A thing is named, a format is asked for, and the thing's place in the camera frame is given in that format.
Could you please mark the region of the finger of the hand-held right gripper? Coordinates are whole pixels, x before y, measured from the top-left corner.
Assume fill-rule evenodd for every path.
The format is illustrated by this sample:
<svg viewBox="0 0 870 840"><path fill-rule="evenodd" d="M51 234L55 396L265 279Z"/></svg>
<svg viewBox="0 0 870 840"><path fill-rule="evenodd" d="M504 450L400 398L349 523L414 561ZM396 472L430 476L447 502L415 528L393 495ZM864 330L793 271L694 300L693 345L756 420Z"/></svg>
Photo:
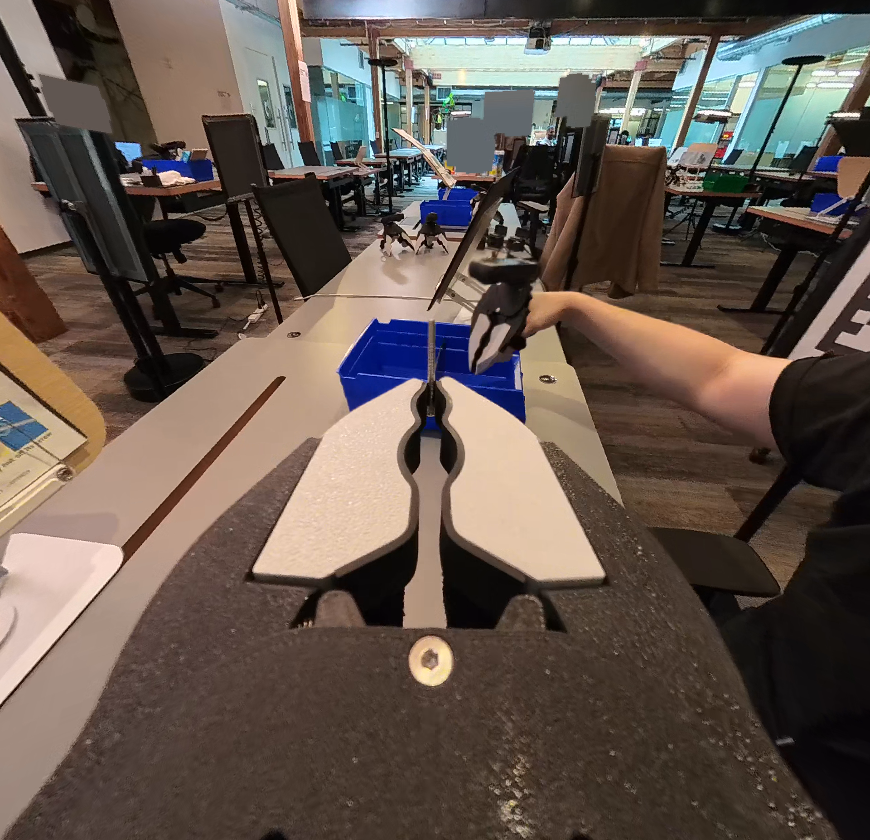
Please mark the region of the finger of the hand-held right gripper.
<svg viewBox="0 0 870 840"><path fill-rule="evenodd" d="M489 371L496 363L509 359L517 350L523 346L523 310L520 309L511 315L499 312L487 312L497 315L497 328L494 332L493 339L487 353L484 356L484 371L479 375Z"/></svg>
<svg viewBox="0 0 870 840"><path fill-rule="evenodd" d="M493 315L476 307L470 322L468 344L469 371L480 374L484 371L484 356L493 339L497 328L497 315Z"/></svg>

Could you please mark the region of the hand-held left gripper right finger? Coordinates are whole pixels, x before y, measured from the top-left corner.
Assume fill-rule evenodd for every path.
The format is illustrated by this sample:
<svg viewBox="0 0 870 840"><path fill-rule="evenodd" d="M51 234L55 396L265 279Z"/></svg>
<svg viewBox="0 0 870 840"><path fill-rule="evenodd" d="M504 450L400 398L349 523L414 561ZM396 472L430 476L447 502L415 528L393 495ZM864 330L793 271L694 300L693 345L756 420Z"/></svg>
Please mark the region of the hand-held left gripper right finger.
<svg viewBox="0 0 870 840"><path fill-rule="evenodd" d="M456 379L442 379L437 389L450 541L526 587L602 586L599 557L538 437Z"/></svg>

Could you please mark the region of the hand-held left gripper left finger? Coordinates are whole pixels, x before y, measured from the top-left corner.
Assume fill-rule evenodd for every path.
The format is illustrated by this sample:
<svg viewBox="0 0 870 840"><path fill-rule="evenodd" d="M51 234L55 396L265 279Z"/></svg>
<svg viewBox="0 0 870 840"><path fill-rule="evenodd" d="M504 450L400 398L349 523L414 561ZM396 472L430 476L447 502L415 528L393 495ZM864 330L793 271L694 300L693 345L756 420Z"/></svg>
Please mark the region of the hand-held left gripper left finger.
<svg viewBox="0 0 870 840"><path fill-rule="evenodd" d="M427 385L410 379L329 428L251 568L260 583L326 588L419 534L419 433Z"/></svg>

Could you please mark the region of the blue plastic bin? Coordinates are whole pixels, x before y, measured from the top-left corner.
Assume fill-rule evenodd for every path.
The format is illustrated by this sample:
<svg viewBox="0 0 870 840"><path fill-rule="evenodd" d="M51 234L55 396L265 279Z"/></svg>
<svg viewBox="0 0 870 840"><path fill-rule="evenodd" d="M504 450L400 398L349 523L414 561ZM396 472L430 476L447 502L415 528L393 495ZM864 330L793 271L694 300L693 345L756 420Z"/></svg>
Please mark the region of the blue plastic bin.
<svg viewBox="0 0 870 840"><path fill-rule="evenodd" d="M348 408L354 410L408 380L427 381L427 321L372 320L338 368ZM437 381L455 379L527 421L520 358L515 351L482 375L469 371L470 326L437 324Z"/></svg>

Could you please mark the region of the person's right forearm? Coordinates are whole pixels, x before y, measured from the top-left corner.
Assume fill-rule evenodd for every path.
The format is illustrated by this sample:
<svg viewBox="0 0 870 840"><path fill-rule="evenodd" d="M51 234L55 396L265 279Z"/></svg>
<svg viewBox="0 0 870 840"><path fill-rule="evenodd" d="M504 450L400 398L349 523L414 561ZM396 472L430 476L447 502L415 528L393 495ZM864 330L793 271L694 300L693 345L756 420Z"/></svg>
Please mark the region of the person's right forearm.
<svg viewBox="0 0 870 840"><path fill-rule="evenodd" d="M787 359L751 354L687 327L563 293L560 320L631 378L715 424L775 449L770 402Z"/></svg>

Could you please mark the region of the wooden office desk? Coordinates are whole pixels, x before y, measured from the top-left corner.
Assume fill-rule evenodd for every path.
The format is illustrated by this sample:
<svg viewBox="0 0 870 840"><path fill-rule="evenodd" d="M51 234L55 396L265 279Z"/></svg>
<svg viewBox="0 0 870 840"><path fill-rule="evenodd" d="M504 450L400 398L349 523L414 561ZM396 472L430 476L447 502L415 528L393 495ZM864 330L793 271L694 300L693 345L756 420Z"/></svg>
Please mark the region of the wooden office desk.
<svg viewBox="0 0 870 840"><path fill-rule="evenodd" d="M130 174L121 177L130 203L133 204L135 210L152 210L155 204L160 207L161 219L151 219L141 225L143 238L145 238L145 224L153 220L169 219L171 218L170 212L198 212L203 208L216 205L224 199L218 180L194 181L182 175L175 163L169 164L167 170L158 170L157 164L156 160L146 160L142 163L141 172L136 177ZM190 216L177 218L193 219ZM216 328L182 325L173 303L170 301L171 296L167 297L159 291L159 280L164 275L162 263L151 256L151 264L154 267L153 280L149 283L134 281L130 284L130 288L136 298L141 295L149 297L153 318L158 323L151 328L152 332L173 338L213 340L219 334ZM217 280L223 285L223 290L228 286L243 286L245 284L245 280L225 277L201 279Z"/></svg>

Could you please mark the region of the person's right hand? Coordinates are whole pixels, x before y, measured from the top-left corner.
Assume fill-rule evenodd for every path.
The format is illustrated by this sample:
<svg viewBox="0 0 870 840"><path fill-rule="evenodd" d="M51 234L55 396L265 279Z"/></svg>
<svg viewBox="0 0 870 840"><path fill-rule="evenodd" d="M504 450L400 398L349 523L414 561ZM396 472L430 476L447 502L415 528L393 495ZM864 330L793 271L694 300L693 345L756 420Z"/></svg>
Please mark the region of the person's right hand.
<svg viewBox="0 0 870 840"><path fill-rule="evenodd" d="M523 330L524 339L553 327L561 322L571 307L571 292L535 292L529 301Z"/></svg>

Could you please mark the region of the black tilted board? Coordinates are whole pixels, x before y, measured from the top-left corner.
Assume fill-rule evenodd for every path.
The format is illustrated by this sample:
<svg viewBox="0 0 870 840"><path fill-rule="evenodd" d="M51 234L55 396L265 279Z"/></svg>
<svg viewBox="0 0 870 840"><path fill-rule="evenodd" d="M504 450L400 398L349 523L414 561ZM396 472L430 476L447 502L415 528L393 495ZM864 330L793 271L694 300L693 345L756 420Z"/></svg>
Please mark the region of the black tilted board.
<svg viewBox="0 0 870 840"><path fill-rule="evenodd" d="M476 206L476 210L459 243L459 247L454 252L450 264L431 297L427 311L430 311L435 305L440 303L450 290L452 281L459 273L467 254L478 249L479 243L484 238L495 213L498 211L503 199L510 193L518 173L519 167L515 167L500 180L494 182L489 190L482 194L482 198Z"/></svg>

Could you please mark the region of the idle black gripper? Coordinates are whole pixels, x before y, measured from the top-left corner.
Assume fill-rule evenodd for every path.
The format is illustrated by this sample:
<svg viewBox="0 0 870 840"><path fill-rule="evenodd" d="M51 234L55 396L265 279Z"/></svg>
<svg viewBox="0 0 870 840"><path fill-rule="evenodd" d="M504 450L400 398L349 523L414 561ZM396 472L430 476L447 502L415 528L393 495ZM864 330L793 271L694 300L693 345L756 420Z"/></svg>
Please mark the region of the idle black gripper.
<svg viewBox="0 0 870 840"><path fill-rule="evenodd" d="M400 249L413 250L414 246L410 241L405 229L400 225L405 218L402 213L392 213L382 215L379 219L382 225L382 233L380 234L379 250L383 257L393 255L393 246L399 245Z"/></svg>
<svg viewBox="0 0 870 840"><path fill-rule="evenodd" d="M440 247L444 253L448 253L447 240L444 230L439 222L437 212L429 212L422 218L419 226L416 227L418 235L415 240L414 252L415 255L423 250L431 250L433 247Z"/></svg>

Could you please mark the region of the small blue storage bin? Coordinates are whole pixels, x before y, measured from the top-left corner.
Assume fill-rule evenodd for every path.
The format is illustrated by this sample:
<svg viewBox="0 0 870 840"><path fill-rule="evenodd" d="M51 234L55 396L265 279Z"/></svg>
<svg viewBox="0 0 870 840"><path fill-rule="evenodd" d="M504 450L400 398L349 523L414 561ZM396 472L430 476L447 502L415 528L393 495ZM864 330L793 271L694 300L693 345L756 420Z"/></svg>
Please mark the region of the small blue storage bin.
<svg viewBox="0 0 870 840"><path fill-rule="evenodd" d="M424 200L419 204L420 225L436 223L444 230L463 230L470 225L474 208L470 201Z"/></svg>

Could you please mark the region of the tan jacket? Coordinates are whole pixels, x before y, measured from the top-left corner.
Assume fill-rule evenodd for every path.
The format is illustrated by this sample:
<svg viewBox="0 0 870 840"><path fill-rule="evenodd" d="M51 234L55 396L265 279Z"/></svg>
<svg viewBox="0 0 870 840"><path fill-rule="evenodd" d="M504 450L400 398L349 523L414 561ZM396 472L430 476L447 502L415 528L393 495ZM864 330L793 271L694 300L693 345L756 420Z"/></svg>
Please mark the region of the tan jacket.
<svg viewBox="0 0 870 840"><path fill-rule="evenodd" d="M613 300L658 289L667 150L608 145L578 250L584 210L567 184L542 251L540 280L547 291L608 283Z"/></svg>

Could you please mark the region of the black board on stand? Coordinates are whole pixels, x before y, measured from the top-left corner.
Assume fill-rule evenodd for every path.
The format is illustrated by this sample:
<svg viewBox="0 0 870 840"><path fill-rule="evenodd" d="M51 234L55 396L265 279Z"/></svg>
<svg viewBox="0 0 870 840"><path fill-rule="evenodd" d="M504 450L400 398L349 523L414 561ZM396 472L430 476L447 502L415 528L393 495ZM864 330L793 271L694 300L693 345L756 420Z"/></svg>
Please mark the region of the black board on stand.
<svg viewBox="0 0 870 840"><path fill-rule="evenodd" d="M263 222L253 190L254 187L270 185L256 120L249 113L237 113L203 115L201 121L225 197L245 283L267 287L277 323L281 323L284 316L277 287L283 282L273 280L271 275L264 245Z"/></svg>

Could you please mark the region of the wooden card backing board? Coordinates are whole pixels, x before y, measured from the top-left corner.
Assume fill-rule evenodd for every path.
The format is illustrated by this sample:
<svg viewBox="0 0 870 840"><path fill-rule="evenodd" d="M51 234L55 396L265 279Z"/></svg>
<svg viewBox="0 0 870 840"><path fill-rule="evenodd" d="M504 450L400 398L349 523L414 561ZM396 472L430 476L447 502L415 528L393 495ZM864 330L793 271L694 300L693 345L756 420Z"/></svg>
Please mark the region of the wooden card backing board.
<svg viewBox="0 0 870 840"><path fill-rule="evenodd" d="M4 314L1 365L20 386L86 436L86 443L63 459L75 475L80 474L106 443L105 421L95 402Z"/></svg>

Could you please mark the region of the black office chair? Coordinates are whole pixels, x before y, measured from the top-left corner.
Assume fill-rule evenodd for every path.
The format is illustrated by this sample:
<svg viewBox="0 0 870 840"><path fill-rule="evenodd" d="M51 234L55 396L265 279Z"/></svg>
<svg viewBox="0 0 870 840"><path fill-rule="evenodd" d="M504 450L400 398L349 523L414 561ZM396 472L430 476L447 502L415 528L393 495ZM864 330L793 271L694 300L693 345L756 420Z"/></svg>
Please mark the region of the black office chair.
<svg viewBox="0 0 870 840"><path fill-rule="evenodd" d="M144 226L145 243L152 258L162 263L164 275L159 280L159 291L167 297L182 295L184 291L192 292L209 300L212 307L221 307L218 293L223 291L223 285L217 280L207 280L190 275L177 274L170 264L174 259L176 264L187 262L183 248L199 241L206 233L206 226L199 220L191 218L169 218L153 220Z"/></svg>

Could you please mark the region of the white card stand base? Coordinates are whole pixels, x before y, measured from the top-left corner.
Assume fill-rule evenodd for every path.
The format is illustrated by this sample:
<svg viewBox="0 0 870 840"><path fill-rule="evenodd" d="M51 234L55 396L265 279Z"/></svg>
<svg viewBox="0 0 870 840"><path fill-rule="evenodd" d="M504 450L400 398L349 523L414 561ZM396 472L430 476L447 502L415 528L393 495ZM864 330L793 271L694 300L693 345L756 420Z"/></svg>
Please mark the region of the white card stand base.
<svg viewBox="0 0 870 840"><path fill-rule="evenodd" d="M43 534L13 534L2 560L1 702L122 567L118 546Z"/></svg>

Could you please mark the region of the person's torso in black shirt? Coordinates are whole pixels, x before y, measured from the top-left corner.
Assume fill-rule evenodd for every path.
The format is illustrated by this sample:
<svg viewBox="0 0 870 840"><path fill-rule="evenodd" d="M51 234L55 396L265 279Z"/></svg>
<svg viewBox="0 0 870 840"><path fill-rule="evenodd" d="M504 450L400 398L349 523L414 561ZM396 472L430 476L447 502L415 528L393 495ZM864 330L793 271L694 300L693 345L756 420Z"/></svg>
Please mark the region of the person's torso in black shirt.
<svg viewBox="0 0 870 840"><path fill-rule="evenodd" d="M793 772L841 838L868 838L868 354L792 362L769 416L787 467L838 498L781 595L721 633Z"/></svg>

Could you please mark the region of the printed instruction card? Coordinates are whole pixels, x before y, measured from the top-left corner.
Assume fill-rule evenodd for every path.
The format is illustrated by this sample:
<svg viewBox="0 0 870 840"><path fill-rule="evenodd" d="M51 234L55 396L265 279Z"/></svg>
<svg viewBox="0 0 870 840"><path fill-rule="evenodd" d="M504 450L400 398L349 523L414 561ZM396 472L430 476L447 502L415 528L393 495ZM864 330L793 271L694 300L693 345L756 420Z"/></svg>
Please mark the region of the printed instruction card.
<svg viewBox="0 0 870 840"><path fill-rule="evenodd" d="M1 534L75 476L88 438L6 368L1 370Z"/></svg>

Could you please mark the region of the black and white tag board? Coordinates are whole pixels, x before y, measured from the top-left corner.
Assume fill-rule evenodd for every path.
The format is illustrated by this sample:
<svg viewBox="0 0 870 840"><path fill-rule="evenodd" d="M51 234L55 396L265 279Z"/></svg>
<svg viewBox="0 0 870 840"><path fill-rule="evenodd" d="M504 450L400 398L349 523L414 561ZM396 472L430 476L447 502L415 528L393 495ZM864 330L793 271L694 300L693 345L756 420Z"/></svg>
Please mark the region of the black and white tag board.
<svg viewBox="0 0 870 840"><path fill-rule="evenodd" d="M777 336L770 354L785 359L869 352L869 246L841 254Z"/></svg>

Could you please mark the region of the dark display on floor stand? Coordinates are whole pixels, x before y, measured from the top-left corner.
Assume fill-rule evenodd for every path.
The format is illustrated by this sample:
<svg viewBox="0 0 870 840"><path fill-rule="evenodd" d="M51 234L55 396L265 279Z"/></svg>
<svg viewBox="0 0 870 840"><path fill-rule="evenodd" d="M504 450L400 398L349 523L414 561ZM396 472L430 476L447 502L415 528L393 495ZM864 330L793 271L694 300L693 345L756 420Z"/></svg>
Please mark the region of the dark display on floor stand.
<svg viewBox="0 0 870 840"><path fill-rule="evenodd" d="M204 368L196 354L166 354L138 296L161 293L160 276L143 225L130 203L102 132L61 126L50 117L16 124L85 270L106 291L135 351L124 375L133 399L167 399Z"/></svg>

